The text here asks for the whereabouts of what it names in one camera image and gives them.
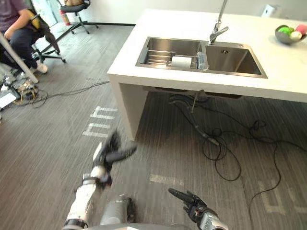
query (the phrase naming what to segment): faucet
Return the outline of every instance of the faucet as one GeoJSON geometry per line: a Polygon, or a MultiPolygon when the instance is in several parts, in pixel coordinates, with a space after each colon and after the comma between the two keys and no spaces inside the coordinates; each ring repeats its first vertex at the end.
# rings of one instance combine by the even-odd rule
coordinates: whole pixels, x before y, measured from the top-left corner
{"type": "Polygon", "coordinates": [[[225,9],[225,6],[227,4],[227,0],[224,0],[223,4],[222,4],[222,7],[221,7],[221,10],[220,10],[220,14],[219,14],[219,17],[218,19],[216,20],[216,23],[215,23],[215,26],[214,26],[214,29],[213,29],[213,32],[212,34],[210,35],[210,41],[209,41],[209,45],[214,45],[215,43],[215,40],[217,38],[218,35],[221,35],[222,33],[226,32],[229,28],[228,26],[226,26],[225,28],[221,29],[219,31],[219,28],[220,28],[220,25],[221,25],[221,19],[222,19],[222,15],[223,15],[223,12],[224,12],[224,9],[225,9]]]}

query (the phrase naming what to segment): paper towel roll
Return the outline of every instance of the paper towel roll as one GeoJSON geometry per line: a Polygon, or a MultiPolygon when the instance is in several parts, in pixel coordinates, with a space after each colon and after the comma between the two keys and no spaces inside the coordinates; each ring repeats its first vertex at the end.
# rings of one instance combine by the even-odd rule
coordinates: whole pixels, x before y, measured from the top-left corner
{"type": "Polygon", "coordinates": [[[191,57],[177,57],[172,58],[172,67],[179,67],[184,69],[189,69],[191,67],[192,58],[191,57]]]}

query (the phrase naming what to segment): robotic arm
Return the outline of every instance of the robotic arm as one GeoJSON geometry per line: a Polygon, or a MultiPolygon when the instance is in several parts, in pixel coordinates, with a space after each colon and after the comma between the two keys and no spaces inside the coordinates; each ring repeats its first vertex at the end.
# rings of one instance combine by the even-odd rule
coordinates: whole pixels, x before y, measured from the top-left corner
{"type": "Polygon", "coordinates": [[[94,156],[91,173],[83,175],[82,185],[78,187],[76,199],[73,202],[62,230],[81,230],[88,228],[88,221],[94,202],[100,191],[112,185],[110,171],[112,164],[130,157],[136,147],[120,150],[121,142],[118,132],[115,131],[106,141],[98,145],[94,156]]]}

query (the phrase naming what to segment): kitchen sink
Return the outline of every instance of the kitchen sink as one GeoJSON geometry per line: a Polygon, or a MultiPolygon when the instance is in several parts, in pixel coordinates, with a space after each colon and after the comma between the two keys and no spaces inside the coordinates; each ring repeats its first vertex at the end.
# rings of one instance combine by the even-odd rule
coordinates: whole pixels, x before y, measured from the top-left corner
{"type": "Polygon", "coordinates": [[[267,78],[251,47],[237,43],[148,37],[136,66],[267,78]],[[198,52],[207,56],[207,69],[199,68],[198,52]],[[190,58],[190,67],[172,66],[173,57],[190,58]]]}

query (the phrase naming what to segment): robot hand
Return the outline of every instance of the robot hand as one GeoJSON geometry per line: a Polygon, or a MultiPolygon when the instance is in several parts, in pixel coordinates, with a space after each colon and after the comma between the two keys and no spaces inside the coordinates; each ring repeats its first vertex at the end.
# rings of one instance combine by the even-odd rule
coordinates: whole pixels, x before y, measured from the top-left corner
{"type": "Polygon", "coordinates": [[[200,230],[228,230],[228,226],[220,221],[217,214],[207,207],[197,195],[187,191],[187,193],[180,192],[173,188],[168,191],[175,197],[183,200],[186,206],[183,209],[187,212],[190,219],[197,223],[200,230]]]}

